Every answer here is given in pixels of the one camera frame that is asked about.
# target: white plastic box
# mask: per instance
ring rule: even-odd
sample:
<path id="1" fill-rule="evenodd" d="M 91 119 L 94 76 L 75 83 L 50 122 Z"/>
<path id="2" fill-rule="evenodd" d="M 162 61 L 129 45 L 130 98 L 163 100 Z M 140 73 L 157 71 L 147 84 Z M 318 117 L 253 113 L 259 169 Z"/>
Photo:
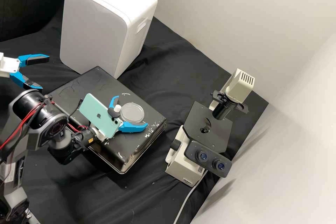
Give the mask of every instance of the white plastic box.
<path id="1" fill-rule="evenodd" d="M 118 78 L 139 55 L 158 0 L 65 0 L 61 61 Z"/>

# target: microscope base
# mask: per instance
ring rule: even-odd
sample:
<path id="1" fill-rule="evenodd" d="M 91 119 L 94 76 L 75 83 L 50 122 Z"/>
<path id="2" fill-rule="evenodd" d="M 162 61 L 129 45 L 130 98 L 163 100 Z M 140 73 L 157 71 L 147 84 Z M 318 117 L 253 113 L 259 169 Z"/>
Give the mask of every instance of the microscope base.
<path id="1" fill-rule="evenodd" d="M 182 126 L 175 137 L 175 139 L 181 142 L 181 145 L 177 151 L 173 149 L 169 150 L 166 157 L 166 163 L 168 163 L 166 173 L 180 180 L 187 186 L 194 187 L 202 177 L 204 168 L 185 157 L 184 152 L 190 140 Z"/>

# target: mint green iphone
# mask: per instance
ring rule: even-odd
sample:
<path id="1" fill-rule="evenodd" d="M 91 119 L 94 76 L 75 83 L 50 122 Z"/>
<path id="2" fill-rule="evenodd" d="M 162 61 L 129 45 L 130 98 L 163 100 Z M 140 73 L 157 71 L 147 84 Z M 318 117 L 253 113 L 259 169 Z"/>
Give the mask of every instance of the mint green iphone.
<path id="1" fill-rule="evenodd" d="M 86 94 L 79 107 L 79 111 L 94 124 L 106 138 L 112 138 L 122 123 L 119 118 L 112 120 L 112 117 L 107 112 L 107 107 L 90 93 Z"/>

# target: petri dish lid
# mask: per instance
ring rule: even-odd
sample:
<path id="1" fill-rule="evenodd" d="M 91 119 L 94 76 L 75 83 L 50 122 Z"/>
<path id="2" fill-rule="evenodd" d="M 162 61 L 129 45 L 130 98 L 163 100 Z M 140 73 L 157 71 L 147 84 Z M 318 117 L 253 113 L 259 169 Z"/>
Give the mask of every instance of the petri dish lid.
<path id="1" fill-rule="evenodd" d="M 124 121 L 139 123 L 145 117 L 144 109 L 136 103 L 126 103 L 121 107 L 120 116 Z"/>

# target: white wall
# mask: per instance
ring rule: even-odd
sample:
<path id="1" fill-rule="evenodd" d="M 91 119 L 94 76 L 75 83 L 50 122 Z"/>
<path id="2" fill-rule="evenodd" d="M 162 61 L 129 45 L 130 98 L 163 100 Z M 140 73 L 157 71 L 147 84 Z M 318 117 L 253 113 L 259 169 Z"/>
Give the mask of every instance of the white wall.
<path id="1" fill-rule="evenodd" d="M 336 24 L 335 0 L 159 0 L 155 16 L 272 101 Z"/>
<path id="2" fill-rule="evenodd" d="M 336 223 L 336 35 L 261 116 L 192 224 Z"/>

